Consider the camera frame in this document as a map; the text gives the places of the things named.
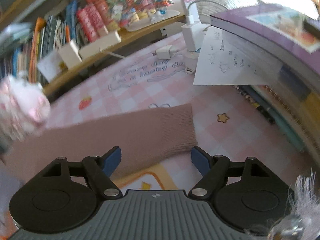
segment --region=pink checkered tablecloth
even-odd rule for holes
[[[198,145],[210,155],[231,161],[255,156],[287,184],[310,171],[311,160],[300,154],[232,86],[193,86],[194,75],[183,72],[182,56],[158,60],[152,52],[172,44],[185,48],[181,34],[166,38],[75,87],[52,105],[49,128],[66,127],[102,116],[146,109],[151,104],[192,104]],[[226,123],[217,115],[226,113]],[[201,179],[190,155],[178,155],[161,163],[180,189],[187,192]]]

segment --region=orange book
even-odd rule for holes
[[[38,45],[38,37],[42,28],[46,25],[46,22],[41,17],[38,17],[36,22],[35,31],[32,37],[32,44],[31,44],[31,53],[30,53],[30,64],[29,64],[29,82],[35,83],[36,82],[36,64],[37,64],[37,45]]]
[[[66,25],[66,43],[70,42],[70,30],[69,30],[69,26]]]

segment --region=paper note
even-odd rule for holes
[[[51,82],[52,79],[59,75],[64,67],[64,62],[55,49],[37,64],[38,70],[48,82]]]
[[[266,85],[261,72],[210,27],[204,37],[194,85]]]

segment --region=metal screw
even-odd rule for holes
[[[195,196],[205,196],[208,192],[204,188],[194,188],[191,193]]]
[[[108,197],[115,197],[119,195],[119,190],[116,188],[108,188],[103,192]]]

